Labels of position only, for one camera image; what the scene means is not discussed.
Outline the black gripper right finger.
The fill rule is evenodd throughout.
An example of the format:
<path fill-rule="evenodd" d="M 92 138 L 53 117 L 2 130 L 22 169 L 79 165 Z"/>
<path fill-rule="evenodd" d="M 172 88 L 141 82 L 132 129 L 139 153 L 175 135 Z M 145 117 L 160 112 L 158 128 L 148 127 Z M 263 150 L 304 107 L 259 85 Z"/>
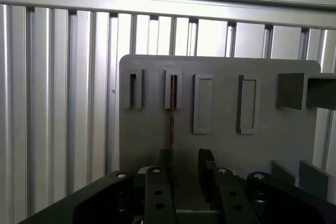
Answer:
<path fill-rule="evenodd" d="M 210 150 L 198 153 L 202 193 L 220 223 L 335 223 L 335 205 L 269 173 L 242 179 L 218 167 Z"/>

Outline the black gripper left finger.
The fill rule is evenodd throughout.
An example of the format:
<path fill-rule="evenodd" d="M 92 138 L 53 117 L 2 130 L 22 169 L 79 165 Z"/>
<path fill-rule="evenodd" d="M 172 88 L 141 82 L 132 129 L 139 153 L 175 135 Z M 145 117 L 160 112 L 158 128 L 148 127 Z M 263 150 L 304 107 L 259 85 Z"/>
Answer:
<path fill-rule="evenodd" d="M 136 175 L 118 170 L 23 220 L 23 223 L 176 223 L 171 192 L 173 150 Z"/>

